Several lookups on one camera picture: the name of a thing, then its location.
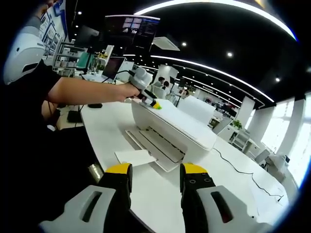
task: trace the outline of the printer paper tray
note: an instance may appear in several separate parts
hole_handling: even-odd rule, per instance
[[[147,130],[126,131],[130,138],[141,148],[147,149],[156,158],[157,163],[166,172],[179,166],[185,153],[168,142],[152,128]]]

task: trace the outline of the yellow object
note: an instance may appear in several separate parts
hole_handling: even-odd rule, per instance
[[[111,166],[110,168],[108,168],[105,173],[108,172],[108,173],[127,174],[127,170],[128,170],[130,165],[131,164],[129,164],[129,163],[114,165],[114,166]]]
[[[156,102],[154,106],[152,106],[154,109],[162,109],[162,107],[160,106],[159,102]]]
[[[207,173],[207,171],[195,164],[183,164],[185,166],[185,171],[186,174],[191,174],[191,173]]]

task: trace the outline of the black ceiling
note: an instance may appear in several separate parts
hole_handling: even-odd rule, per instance
[[[69,36],[72,38],[72,35],[77,33],[75,25],[85,24],[100,30],[105,15],[133,14],[161,2],[164,1],[134,0],[124,4],[124,1],[115,0],[107,4],[107,1],[101,0],[79,0],[76,10],[83,13],[76,16],[73,28],[70,26],[71,23],[68,23]],[[247,2],[261,8],[252,0]],[[75,3],[75,0],[67,0],[68,22],[72,22]],[[279,9],[276,1],[273,4]],[[291,23],[293,31],[297,29],[299,32],[294,31],[294,34],[297,37],[301,36],[302,30],[297,28],[299,23],[289,20],[290,16],[287,12],[293,11],[293,8],[280,9],[278,13]],[[144,54],[142,57],[129,57],[129,59],[134,58],[140,65],[146,64],[149,67],[157,67],[165,63],[178,65],[174,67],[179,70],[181,76],[208,85],[213,83],[213,87],[242,101],[245,93],[234,86],[239,87],[266,106],[272,104],[267,98],[226,75],[182,62],[151,58],[150,55],[179,58],[216,68],[260,89],[276,102],[311,89],[310,75],[306,72],[308,65],[311,64],[308,63],[305,51],[301,49],[300,38],[298,37],[296,42],[278,26],[253,12],[223,4],[192,3],[159,9],[146,15],[161,18],[156,36],[171,36],[181,51],[161,50],[152,46],[149,54]],[[186,47],[181,46],[184,41],[187,43]],[[226,56],[228,51],[234,54],[232,58]],[[180,66],[203,73],[183,69]],[[276,77],[281,79],[279,83],[276,82]],[[222,93],[218,92],[218,95],[228,99],[228,96]],[[240,105],[235,100],[231,99],[231,101]],[[259,106],[262,106],[262,103],[256,101],[256,107]]]

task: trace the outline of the window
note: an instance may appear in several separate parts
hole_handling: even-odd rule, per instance
[[[290,124],[294,108],[294,99],[276,104],[266,132],[261,140],[273,152],[280,147]]]
[[[290,152],[288,170],[300,186],[308,169],[311,156],[311,94],[306,96],[304,118],[298,138]]]
[[[247,123],[245,125],[245,129],[247,130],[248,129],[248,126],[250,125],[252,119],[253,119],[253,116],[254,116],[254,113],[255,113],[255,109],[251,112],[251,116],[249,117],[249,119],[247,120]]]

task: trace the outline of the black t-shirt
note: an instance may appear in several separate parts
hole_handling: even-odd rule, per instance
[[[32,208],[38,208],[34,202],[48,192],[41,186],[52,180],[52,166],[48,168],[47,165],[55,163],[51,148],[57,145],[51,140],[52,132],[47,128],[41,107],[59,79],[52,67],[41,60],[32,73],[1,87],[4,93],[5,209],[10,212],[8,216],[14,216],[16,224],[26,221]]]

